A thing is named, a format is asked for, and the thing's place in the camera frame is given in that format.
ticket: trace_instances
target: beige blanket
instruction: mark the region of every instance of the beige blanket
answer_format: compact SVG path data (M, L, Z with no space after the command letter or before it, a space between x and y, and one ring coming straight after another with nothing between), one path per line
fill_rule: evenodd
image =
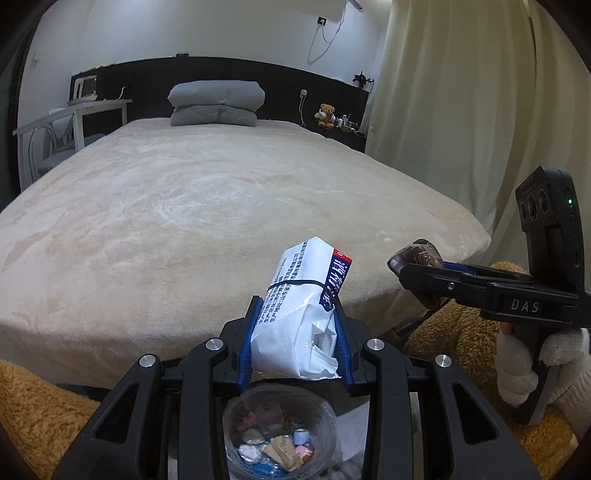
M286 122L131 122L0 214L0 356L111 387L145 352L180 356L264 295L288 247L353 258L341 299L374 334L420 306L386 266L417 238L474 261L489 236L452 200Z

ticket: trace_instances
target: hand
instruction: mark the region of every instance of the hand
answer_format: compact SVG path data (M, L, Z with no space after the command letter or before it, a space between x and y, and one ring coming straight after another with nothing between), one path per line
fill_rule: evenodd
M538 375L531 369L532 357L529 350L511 334L511 329L511 324L501 324L497 337L496 382L502 399L516 407L525 402L535 390ZM548 366L561 365L550 402L566 392L583 371L584 343L589 351L589 334L586 330L575 329L550 335L542 345L539 360Z
M527 347L511 334L512 325L501 324L496 343L496 383L503 400L516 407L526 401L538 385L531 370ZM550 335L543 343L539 360L561 365L558 381L550 395L579 440L591 423L591 355L589 331L568 330Z

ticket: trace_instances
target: teddy bear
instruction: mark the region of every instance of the teddy bear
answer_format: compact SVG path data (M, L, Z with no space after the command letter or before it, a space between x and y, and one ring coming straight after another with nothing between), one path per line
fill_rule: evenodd
M319 127L334 128L336 117L335 107L323 103L320 105L320 110L314 114L314 118L318 121Z

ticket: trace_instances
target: brown snack wrapper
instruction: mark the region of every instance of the brown snack wrapper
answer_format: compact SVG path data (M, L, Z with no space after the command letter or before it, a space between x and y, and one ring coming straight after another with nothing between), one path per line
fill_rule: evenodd
M396 252L390 260L388 260L388 268L392 270L397 277L400 276L402 268L408 264L443 268L443 259L437 251L437 248L435 248L435 245L424 238L419 238L411 245ZM441 307L442 297L440 296L426 293L414 293L413 295L429 310L437 310Z
M283 470L292 472L301 467L304 462L296 453L294 444L289 437L280 436L271 440L265 448L265 454L275 460Z

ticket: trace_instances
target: screw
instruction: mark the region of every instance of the screw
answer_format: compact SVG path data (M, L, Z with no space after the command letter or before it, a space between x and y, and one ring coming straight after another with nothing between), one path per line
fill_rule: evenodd
M154 355L144 355L142 358L139 359L139 364L144 368L151 367L155 363L156 357Z
M452 359L447 355L437 355L435 357L435 363L440 367L447 368L452 364Z
M205 348L207 348L207 350L211 350L212 352L220 350L223 348L223 340L221 338L210 338L206 342Z
M381 341L379 338L371 338L367 341L368 348L370 350L375 350L376 352L384 349L384 342Z

